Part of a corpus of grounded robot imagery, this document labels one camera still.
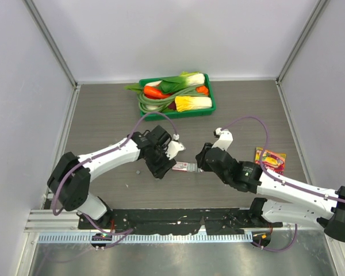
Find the red white staple box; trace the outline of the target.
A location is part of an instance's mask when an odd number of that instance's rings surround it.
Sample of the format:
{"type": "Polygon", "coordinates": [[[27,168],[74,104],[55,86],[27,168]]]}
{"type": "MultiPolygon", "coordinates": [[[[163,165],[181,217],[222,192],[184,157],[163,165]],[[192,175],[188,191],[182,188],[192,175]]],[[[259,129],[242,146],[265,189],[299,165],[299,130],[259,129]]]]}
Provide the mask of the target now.
{"type": "Polygon", "coordinates": [[[189,173],[201,173],[203,170],[198,167],[196,163],[188,163],[188,162],[177,162],[173,167],[172,170],[174,171],[182,171],[182,172],[189,172],[189,173]]]}

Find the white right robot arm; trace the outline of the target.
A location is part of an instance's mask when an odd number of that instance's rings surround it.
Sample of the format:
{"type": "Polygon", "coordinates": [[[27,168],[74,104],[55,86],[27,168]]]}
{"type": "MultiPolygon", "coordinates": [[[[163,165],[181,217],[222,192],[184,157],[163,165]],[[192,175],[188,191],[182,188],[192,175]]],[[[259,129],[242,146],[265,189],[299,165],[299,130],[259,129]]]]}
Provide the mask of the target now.
{"type": "Polygon", "coordinates": [[[287,222],[318,226],[329,237],[345,243],[345,186],[337,190],[316,187],[263,170],[260,165],[237,161],[227,151],[205,143],[195,157],[198,168],[213,172],[226,185],[244,193],[283,200],[260,200],[248,213],[251,225],[287,222]]]}

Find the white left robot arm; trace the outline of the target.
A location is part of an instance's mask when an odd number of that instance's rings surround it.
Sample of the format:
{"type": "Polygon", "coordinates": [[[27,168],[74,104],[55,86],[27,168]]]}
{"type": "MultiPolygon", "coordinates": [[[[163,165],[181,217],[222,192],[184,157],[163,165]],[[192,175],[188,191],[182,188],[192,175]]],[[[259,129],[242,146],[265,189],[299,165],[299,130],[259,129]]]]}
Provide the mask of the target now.
{"type": "Polygon", "coordinates": [[[107,228],[113,218],[111,208],[89,191],[90,184],[102,174],[126,163],[144,160],[156,179],[162,179],[185,150],[177,134],[170,135],[160,125],[143,133],[134,132],[119,143],[90,154],[65,153],[58,161],[47,186],[66,211],[77,211],[83,220],[98,229],[107,228]]]}

